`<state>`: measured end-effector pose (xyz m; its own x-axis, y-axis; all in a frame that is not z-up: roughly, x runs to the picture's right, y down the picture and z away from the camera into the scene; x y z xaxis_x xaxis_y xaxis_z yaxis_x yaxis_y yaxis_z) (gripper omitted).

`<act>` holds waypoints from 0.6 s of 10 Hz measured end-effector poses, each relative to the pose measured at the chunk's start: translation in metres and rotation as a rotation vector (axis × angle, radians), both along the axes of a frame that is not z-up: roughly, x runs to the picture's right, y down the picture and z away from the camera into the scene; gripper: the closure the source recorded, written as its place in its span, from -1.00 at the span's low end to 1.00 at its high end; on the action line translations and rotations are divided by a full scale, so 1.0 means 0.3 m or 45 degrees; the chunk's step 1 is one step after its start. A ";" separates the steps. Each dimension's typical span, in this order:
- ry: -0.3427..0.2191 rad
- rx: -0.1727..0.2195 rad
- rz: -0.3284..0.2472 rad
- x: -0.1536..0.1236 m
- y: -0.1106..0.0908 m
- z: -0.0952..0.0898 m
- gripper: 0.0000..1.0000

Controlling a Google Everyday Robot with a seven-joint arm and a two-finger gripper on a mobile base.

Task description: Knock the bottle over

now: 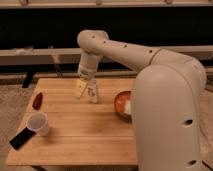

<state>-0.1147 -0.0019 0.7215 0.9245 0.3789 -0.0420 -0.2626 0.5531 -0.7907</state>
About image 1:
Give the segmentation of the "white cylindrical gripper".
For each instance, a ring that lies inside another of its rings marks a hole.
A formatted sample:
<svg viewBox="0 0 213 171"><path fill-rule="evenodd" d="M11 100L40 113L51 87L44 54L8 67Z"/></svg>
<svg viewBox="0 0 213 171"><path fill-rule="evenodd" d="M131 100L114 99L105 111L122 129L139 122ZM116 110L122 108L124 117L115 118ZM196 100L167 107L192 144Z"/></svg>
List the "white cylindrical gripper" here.
<svg viewBox="0 0 213 171"><path fill-rule="evenodd" d="M98 69L98 64L101 60L101 56L97 54L83 52L81 54L79 66L78 66L78 75L81 79L76 81L75 87L75 97L80 98L85 89L87 88L88 82L86 80L91 80ZM88 84L88 96L89 101L92 103L98 102L98 87L95 80L91 80Z"/></svg>

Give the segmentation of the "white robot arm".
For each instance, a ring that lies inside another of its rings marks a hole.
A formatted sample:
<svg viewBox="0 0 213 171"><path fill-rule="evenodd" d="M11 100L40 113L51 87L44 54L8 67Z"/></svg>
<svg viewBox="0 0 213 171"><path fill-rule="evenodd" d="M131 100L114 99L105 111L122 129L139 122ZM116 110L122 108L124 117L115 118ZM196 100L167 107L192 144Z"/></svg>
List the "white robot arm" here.
<svg viewBox="0 0 213 171"><path fill-rule="evenodd" d="M83 80L94 78L103 56L137 72L131 114L139 171L201 171L203 65L182 53L111 40L101 30L83 30L77 42Z"/></svg>

